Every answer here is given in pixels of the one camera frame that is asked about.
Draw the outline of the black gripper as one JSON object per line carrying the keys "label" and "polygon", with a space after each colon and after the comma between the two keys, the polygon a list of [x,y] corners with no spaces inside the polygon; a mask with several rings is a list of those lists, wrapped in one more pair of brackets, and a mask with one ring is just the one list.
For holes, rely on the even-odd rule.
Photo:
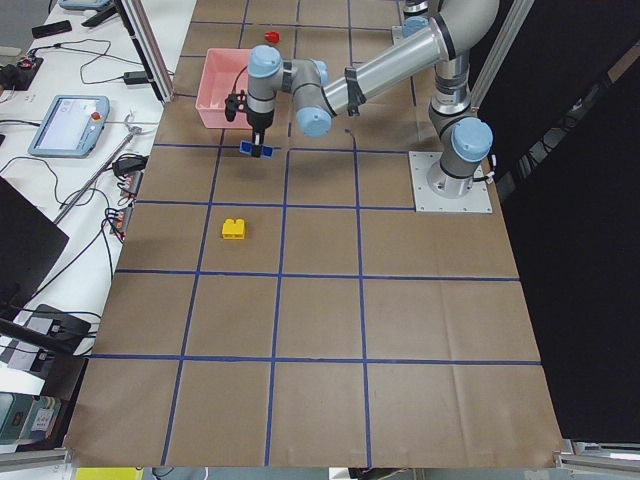
{"label": "black gripper", "polygon": [[261,157],[265,153],[265,131],[273,124],[273,111],[262,113],[249,110],[246,116],[247,122],[254,130],[252,132],[251,155]]}

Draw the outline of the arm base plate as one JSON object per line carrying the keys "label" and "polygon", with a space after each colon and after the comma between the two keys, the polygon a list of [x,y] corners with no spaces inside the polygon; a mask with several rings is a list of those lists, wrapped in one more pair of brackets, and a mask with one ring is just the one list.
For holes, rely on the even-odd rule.
{"label": "arm base plate", "polygon": [[441,152],[410,151],[415,211],[436,214],[492,214],[485,180],[456,179],[440,165]]}
{"label": "arm base plate", "polygon": [[391,28],[392,40],[399,41],[404,38],[403,28],[401,26],[393,26]]}

